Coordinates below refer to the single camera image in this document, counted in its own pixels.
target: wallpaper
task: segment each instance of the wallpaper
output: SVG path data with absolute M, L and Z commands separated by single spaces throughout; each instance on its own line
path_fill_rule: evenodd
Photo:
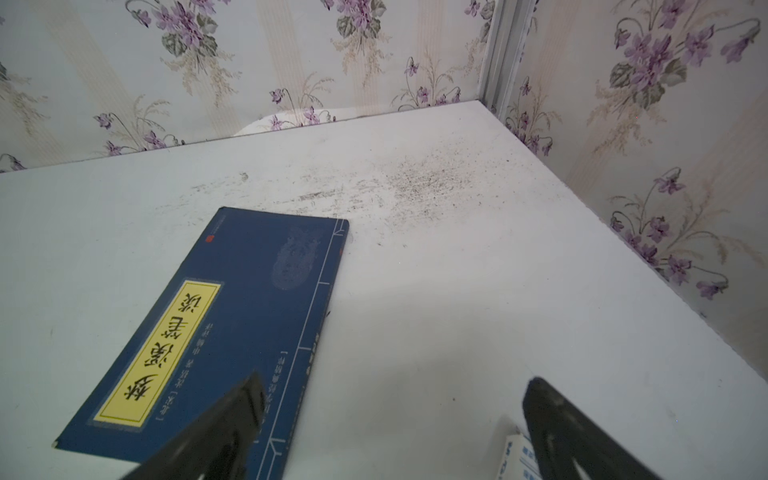
M 0 172 L 478 97 L 493 0 L 0 4 Z
M 540 0 L 505 113 L 768 378 L 766 18 L 749 0 Z

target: purple flower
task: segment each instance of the purple flower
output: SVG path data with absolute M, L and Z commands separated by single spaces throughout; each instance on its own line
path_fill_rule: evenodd
M 371 5 L 369 0 L 357 0 L 357 2 L 353 2 L 355 4 L 355 8 L 352 12 L 352 15 L 356 15 L 358 12 L 365 15 L 370 15 L 371 13 Z
M 176 28 L 177 19 L 164 6 L 160 10 L 153 10 L 152 13 L 157 19 L 157 27 L 160 30 L 170 31 Z
M 643 243 L 643 246 L 640 247 L 640 249 L 637 252 L 640 254 L 641 257 L 643 257 L 643 260 L 645 260 L 648 263 L 648 265 L 656 266 L 659 264 L 659 260 L 655 258 L 655 255 L 658 252 L 658 249 L 653 245 L 647 245 Z
M 416 97 L 418 97 L 419 101 L 423 104 L 427 103 L 429 101 L 429 90 L 424 87 L 419 87 L 416 91 Z
M 276 88 L 270 92 L 270 95 L 272 95 L 272 101 L 279 104 L 283 100 L 283 89 Z
M 696 288 L 699 289 L 701 296 L 712 300 L 715 293 L 720 293 L 728 288 L 728 282 L 699 282 L 696 284 Z
M 672 37 L 667 35 L 664 38 L 654 40 L 654 47 L 650 50 L 650 63 L 664 63 L 672 58 L 672 52 L 669 51 Z
M 659 27 L 674 28 L 677 17 L 689 8 L 690 3 L 686 0 L 664 0 L 664 4 L 661 6 L 661 14 L 664 17 L 661 19 Z
M 317 125 L 320 123 L 320 119 L 315 114 L 315 108 L 309 107 L 304 111 L 304 117 L 310 122 L 310 125 Z
M 670 229 L 670 224 L 664 223 L 664 217 L 651 218 L 649 227 L 652 229 L 652 232 L 648 236 L 656 243 L 661 242 L 662 238 L 670 236 L 668 231 Z
M 154 130 L 150 130 L 148 134 L 144 135 L 144 141 L 146 141 L 149 145 L 152 145 L 152 150 L 157 150 L 158 148 L 167 148 L 165 142 L 160 138 L 157 138 L 157 135 L 154 134 Z
M 122 153 L 120 153 L 120 150 L 122 150 L 123 148 L 125 147 L 118 147 L 117 145 L 107 140 L 107 150 L 109 151 L 110 157 L 114 157 L 115 155 L 122 155 Z
M 412 77 L 419 71 L 419 64 L 413 63 L 413 58 L 408 59 L 408 67 L 406 68 L 406 73 L 409 77 Z
M 524 111 L 522 115 L 520 115 L 520 121 L 518 122 L 520 125 L 520 130 L 525 130 L 528 128 L 528 112 Z
M 638 65 L 650 57 L 650 33 L 644 37 L 634 34 L 632 46 L 624 49 L 624 56 L 629 58 L 629 62 L 633 65 Z
M 104 127 L 109 130 L 109 127 L 112 126 L 112 121 L 109 119 L 109 115 L 107 114 L 101 114 L 97 117 L 94 117 L 94 119 L 98 122 L 99 127 Z
M 141 23 L 143 26 L 149 28 L 149 24 L 152 23 L 151 18 L 149 18 L 149 12 L 146 10 L 133 10 L 131 12 L 131 15 L 133 18 L 136 18 L 139 23 Z
M 695 67 L 700 67 L 701 62 L 706 57 L 711 57 L 712 45 L 707 41 L 712 38 L 715 33 L 715 26 L 711 25 L 709 28 L 691 34 L 689 33 L 685 38 L 685 52 L 680 60 L 684 65 L 690 63 Z
M 659 75 L 664 70 L 664 64 L 672 58 L 672 52 L 669 51 L 672 37 L 669 35 L 662 39 L 654 41 L 654 46 L 647 57 L 647 63 L 642 62 L 637 65 L 637 70 L 632 74 L 630 81 L 637 85 L 637 88 L 650 87 L 656 83 Z
M 614 45 L 616 45 L 616 49 L 622 45 L 626 45 L 627 40 L 629 40 L 631 35 L 632 34 L 629 31 L 622 28 L 617 28 L 616 32 L 614 33 Z
M 283 129 L 283 122 L 282 120 L 277 120 L 277 115 L 272 115 L 272 118 L 270 119 L 270 124 L 272 125 L 272 130 L 282 130 Z
M 336 10 L 343 15 L 351 15 L 355 8 L 356 0 L 339 0 L 339 6 Z
M 640 65 L 630 77 L 630 82 L 637 85 L 638 90 L 642 90 L 655 84 L 660 74 L 659 65 Z
M 528 139 L 528 149 L 536 155 L 538 153 L 538 135 L 531 135 Z
M 725 55 L 726 63 L 730 63 L 732 61 L 741 61 L 741 54 L 744 52 L 744 49 L 746 49 L 747 45 L 750 44 L 749 37 L 742 37 L 739 40 L 729 41 L 725 44 L 723 48 L 720 49 L 720 54 Z
M 611 217 L 611 228 L 614 232 L 621 232 L 624 229 L 624 224 L 616 217 Z
M 679 184 L 677 179 L 680 177 L 680 172 L 670 175 L 667 178 L 657 178 L 654 183 L 659 186 L 659 193 L 669 193 L 669 195 L 675 193 L 678 190 L 683 190 L 685 185 Z
M 507 122 L 506 126 L 514 136 L 516 136 L 521 142 L 525 143 L 525 132 L 520 132 L 516 126 L 509 124 L 509 122 Z
M 356 9 L 352 13 L 352 24 L 359 30 L 365 30 L 371 23 L 371 14 Z
M 531 85 L 528 84 L 528 79 L 525 79 L 525 83 L 520 86 L 520 93 L 524 97 L 525 95 L 531 93 Z
M 210 0 L 191 0 L 191 1 L 192 1 L 192 5 L 196 5 L 202 12 L 205 12 L 208 15 L 216 13 L 216 10 L 214 10 L 214 6 L 210 3 Z
M 670 255 L 667 259 L 669 266 L 664 271 L 664 275 L 670 279 L 671 282 L 675 282 L 677 285 L 682 285 L 683 282 L 688 282 L 688 272 L 690 269 L 690 260 L 684 258 L 677 259 Z
M 197 23 L 195 23 L 194 13 L 185 10 L 184 6 L 179 2 L 176 2 L 172 10 L 174 15 L 176 15 L 177 25 L 181 30 L 181 40 L 184 44 L 187 47 L 200 47 L 203 34 L 197 27 Z
M 471 15 L 473 17 L 476 17 L 478 14 L 478 10 L 480 9 L 480 3 L 478 0 L 470 0 L 469 1 L 469 7 L 467 7 L 464 10 L 464 13 L 467 15 Z
M 640 246 L 640 235 L 635 235 L 634 233 L 628 231 L 624 234 L 624 239 L 629 243 L 629 246 L 637 250 L 637 248 Z

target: green leaf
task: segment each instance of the green leaf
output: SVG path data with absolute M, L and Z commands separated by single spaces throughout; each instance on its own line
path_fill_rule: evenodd
M 629 85 L 629 79 L 634 73 L 634 67 L 626 61 L 617 63 L 611 70 L 611 87 L 622 88 Z
M 480 43 L 486 43 L 488 40 L 488 32 L 491 31 L 491 22 L 486 22 L 480 29 Z
M 688 67 L 683 65 L 679 58 L 673 59 L 667 64 L 664 73 L 661 74 L 661 83 L 673 87 L 686 81 L 688 76 Z
M 665 91 L 666 90 L 664 90 L 664 87 L 662 87 L 661 84 L 656 83 L 652 84 L 650 87 L 643 88 L 639 92 L 635 92 L 633 99 L 635 103 L 647 110 L 652 104 L 661 100 L 661 95 L 663 95 Z
M 216 44 L 216 39 L 210 35 L 204 35 L 203 39 L 200 40 L 200 53 L 206 57 L 215 57 L 217 48 L 219 45 Z
M 197 14 L 197 24 L 200 26 L 200 30 L 207 34 L 216 33 L 216 28 L 219 26 L 211 17 L 199 13 Z
M 168 50 L 174 57 L 180 57 L 184 52 L 187 51 L 187 46 L 183 41 L 181 41 L 181 35 L 178 33 L 167 33 L 163 35 L 162 42 L 165 49 Z
M 342 38 L 349 37 L 355 31 L 352 17 L 339 17 L 339 19 L 336 20 L 336 30 L 339 31 Z
M 371 23 L 363 34 L 368 38 L 376 38 L 379 36 L 379 32 L 382 29 L 382 22 L 378 18 L 371 18 Z
M 386 12 L 386 7 L 382 0 L 371 0 L 371 16 L 377 18 L 384 15 L 384 12 Z
M 493 17 L 493 9 L 496 6 L 496 2 L 486 2 L 485 5 L 482 6 L 482 10 L 480 10 L 480 16 L 483 17 L 483 20 L 490 20 Z

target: white table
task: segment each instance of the white table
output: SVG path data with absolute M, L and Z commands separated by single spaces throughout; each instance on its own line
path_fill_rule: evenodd
M 768 386 L 478 102 L 0 176 L 3 478 L 51 448 L 223 205 L 351 234 L 286 479 L 491 478 L 543 376 L 659 475 L 766 478 Z

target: floral wallpaper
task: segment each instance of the floral wallpaper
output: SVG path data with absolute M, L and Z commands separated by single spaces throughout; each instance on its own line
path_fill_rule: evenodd
M 493 0 L 6 2 L 0 170 L 474 100 L 494 9 Z
M 768 378 L 765 18 L 750 0 L 540 0 L 502 119 Z

